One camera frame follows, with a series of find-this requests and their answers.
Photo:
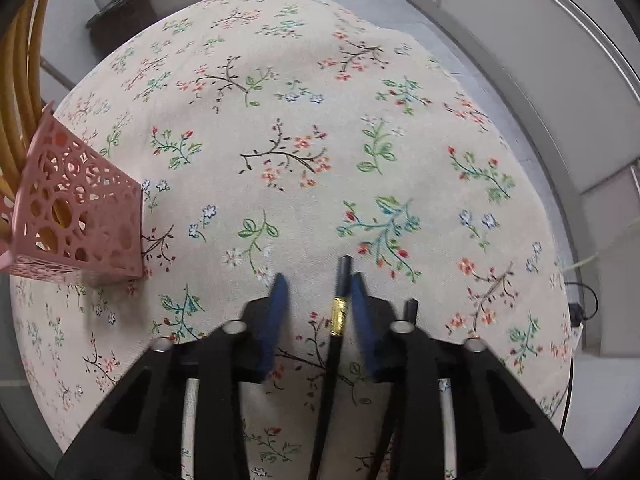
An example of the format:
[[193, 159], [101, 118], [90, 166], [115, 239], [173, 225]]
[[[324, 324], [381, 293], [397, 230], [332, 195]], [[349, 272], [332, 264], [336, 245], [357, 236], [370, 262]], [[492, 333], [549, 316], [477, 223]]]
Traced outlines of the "pink perforated utensil holder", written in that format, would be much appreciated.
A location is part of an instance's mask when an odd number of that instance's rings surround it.
[[1, 270], [43, 282], [98, 286], [142, 277], [141, 185], [46, 107], [13, 205]]

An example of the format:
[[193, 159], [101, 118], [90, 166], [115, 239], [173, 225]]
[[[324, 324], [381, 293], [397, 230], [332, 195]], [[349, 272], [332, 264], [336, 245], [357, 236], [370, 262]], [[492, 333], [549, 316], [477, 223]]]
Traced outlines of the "floral tablecloth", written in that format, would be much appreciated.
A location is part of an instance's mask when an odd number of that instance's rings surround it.
[[113, 52], [56, 118], [142, 188], [139, 281], [16, 278], [16, 336], [61, 448], [148, 343], [191, 342], [277, 275], [290, 310], [243, 395], [255, 479], [303, 479], [337, 259], [420, 304], [433, 336], [488, 341], [562, 422], [572, 337], [544, 205], [495, 121], [411, 36], [331, 0], [204, 0]]

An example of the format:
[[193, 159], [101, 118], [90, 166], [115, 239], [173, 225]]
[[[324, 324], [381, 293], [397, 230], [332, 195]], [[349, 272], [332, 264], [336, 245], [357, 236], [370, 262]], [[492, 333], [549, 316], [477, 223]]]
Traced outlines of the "black trash bin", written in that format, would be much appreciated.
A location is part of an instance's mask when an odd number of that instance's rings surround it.
[[158, 19], [151, 0], [112, 0], [86, 23], [90, 44], [100, 58]]

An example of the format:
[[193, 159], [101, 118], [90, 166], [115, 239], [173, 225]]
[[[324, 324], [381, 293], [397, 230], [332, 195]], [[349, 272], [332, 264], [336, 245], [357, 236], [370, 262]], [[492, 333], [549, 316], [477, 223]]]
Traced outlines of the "wooden chopsticks in holder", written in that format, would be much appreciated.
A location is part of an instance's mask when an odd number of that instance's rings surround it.
[[13, 205], [42, 116], [41, 44], [49, 0], [1, 0], [1, 199]]

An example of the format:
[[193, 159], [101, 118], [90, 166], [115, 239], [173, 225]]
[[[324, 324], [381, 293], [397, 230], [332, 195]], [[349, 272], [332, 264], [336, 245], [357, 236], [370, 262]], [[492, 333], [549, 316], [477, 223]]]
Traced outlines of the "black power adapter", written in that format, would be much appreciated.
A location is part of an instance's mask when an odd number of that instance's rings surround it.
[[578, 327], [582, 325], [585, 319], [585, 311], [578, 302], [571, 302], [568, 305], [570, 311], [570, 326]]

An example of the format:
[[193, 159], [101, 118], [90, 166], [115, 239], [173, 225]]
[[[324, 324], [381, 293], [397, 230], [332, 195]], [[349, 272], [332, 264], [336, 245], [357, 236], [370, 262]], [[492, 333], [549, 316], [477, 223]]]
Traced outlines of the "black chopstick gold band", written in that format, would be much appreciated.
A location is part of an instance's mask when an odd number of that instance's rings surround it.
[[314, 434], [308, 480], [317, 480], [320, 474], [334, 403], [338, 367], [340, 366], [350, 284], [352, 284], [352, 257], [341, 256], [337, 261], [335, 292], [331, 309], [329, 352], [326, 357], [326, 374], [323, 377], [320, 410]]

